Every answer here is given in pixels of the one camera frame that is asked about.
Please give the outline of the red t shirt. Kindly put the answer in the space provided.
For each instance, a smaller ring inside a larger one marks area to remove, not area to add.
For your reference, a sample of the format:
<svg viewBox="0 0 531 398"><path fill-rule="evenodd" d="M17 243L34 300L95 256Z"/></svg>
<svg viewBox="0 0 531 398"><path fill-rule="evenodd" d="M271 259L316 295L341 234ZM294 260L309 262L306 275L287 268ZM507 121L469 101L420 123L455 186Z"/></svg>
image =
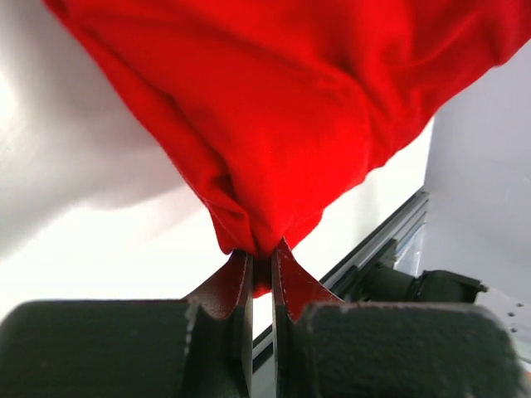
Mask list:
<svg viewBox="0 0 531 398"><path fill-rule="evenodd" d="M209 210L266 257L530 38L527 1L50 1Z"/></svg>

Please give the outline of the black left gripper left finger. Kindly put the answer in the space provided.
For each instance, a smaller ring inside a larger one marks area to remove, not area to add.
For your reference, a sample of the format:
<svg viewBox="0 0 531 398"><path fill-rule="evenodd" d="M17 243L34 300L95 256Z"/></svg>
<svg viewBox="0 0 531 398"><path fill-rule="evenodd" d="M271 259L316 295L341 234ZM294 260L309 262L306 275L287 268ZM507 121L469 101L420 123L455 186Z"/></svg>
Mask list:
<svg viewBox="0 0 531 398"><path fill-rule="evenodd" d="M1 324L4 397L248 397L253 259L181 299L31 301Z"/></svg>

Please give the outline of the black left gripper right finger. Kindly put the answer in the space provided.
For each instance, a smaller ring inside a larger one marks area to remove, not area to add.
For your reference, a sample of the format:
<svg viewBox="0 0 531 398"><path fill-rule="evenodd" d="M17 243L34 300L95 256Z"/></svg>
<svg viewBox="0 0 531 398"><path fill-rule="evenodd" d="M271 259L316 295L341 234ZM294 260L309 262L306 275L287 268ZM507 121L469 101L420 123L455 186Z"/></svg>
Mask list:
<svg viewBox="0 0 531 398"><path fill-rule="evenodd" d="M467 303L347 303L281 241L271 258L279 397L522 397L509 334Z"/></svg>

